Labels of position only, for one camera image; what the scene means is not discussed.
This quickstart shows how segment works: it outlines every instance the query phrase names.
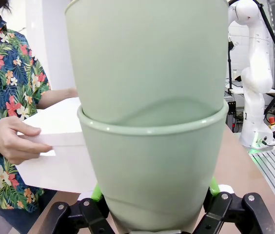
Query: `hawaiian shirt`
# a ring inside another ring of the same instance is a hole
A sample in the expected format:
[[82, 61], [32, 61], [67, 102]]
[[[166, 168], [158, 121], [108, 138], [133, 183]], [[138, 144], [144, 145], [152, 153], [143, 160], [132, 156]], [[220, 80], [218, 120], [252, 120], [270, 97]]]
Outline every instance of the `hawaiian shirt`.
[[[24, 120], [37, 112], [36, 104], [49, 90], [44, 70], [24, 35], [6, 28], [0, 16], [0, 119]], [[43, 189], [24, 184], [15, 165], [0, 154], [0, 208], [33, 212]]]

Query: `dark pants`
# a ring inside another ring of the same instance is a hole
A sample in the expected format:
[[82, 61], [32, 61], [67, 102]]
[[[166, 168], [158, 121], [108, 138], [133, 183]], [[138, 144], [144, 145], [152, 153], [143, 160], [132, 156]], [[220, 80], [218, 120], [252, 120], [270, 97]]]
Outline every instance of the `dark pants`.
[[0, 216], [5, 218], [20, 234], [27, 234], [56, 192], [45, 189], [44, 194], [38, 199], [39, 208], [33, 213], [18, 209], [0, 209]]

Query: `white box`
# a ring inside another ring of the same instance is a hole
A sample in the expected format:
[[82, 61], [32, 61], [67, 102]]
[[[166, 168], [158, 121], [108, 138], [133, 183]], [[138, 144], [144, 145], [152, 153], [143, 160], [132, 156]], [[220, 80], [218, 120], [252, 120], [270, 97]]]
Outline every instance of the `white box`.
[[36, 137], [18, 133], [21, 138], [53, 146], [16, 166], [25, 184], [74, 193], [94, 189], [97, 180], [77, 117], [79, 106], [79, 98], [66, 99], [24, 120], [41, 128], [41, 133]]

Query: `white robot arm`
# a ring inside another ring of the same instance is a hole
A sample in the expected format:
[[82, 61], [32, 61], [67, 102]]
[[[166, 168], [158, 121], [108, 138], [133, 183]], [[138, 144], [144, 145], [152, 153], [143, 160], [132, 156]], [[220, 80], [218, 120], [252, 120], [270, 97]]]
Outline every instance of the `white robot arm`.
[[260, 142], [260, 139], [268, 144], [274, 142], [272, 131], [264, 123], [263, 94], [273, 85], [269, 32], [253, 0], [239, 0], [229, 7], [229, 25], [233, 21], [249, 28], [250, 67], [245, 68], [241, 74], [245, 110], [240, 142], [244, 146], [261, 149], [266, 146]]

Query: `green pot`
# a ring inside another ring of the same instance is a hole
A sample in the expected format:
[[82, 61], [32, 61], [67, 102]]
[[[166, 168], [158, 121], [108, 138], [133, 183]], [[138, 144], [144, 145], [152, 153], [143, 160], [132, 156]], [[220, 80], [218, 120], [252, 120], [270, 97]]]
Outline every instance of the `green pot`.
[[125, 227], [153, 232], [194, 227], [211, 184], [227, 111], [222, 101], [222, 109], [210, 117], [141, 128], [100, 123], [79, 108], [99, 187]]
[[223, 107], [225, 0], [75, 0], [66, 10], [84, 113], [121, 126], [167, 126]]

